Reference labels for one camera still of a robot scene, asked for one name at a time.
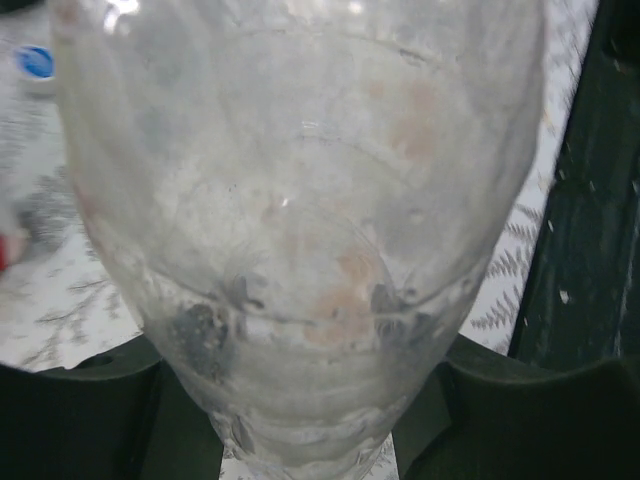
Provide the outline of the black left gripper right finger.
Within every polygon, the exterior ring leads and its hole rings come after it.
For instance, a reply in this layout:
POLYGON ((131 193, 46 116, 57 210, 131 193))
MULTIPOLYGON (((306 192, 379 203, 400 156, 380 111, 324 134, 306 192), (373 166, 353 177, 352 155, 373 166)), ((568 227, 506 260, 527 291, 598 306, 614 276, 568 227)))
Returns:
POLYGON ((553 372, 458 336, 393 441, 402 479, 636 479, 639 359, 553 372))

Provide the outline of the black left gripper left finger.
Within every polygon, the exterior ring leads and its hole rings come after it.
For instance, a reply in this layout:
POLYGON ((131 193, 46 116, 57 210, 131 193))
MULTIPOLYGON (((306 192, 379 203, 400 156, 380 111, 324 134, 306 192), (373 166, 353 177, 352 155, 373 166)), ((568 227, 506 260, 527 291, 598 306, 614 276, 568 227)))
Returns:
POLYGON ((223 445, 144 337, 66 370, 1 368, 4 479, 216 479, 223 445))

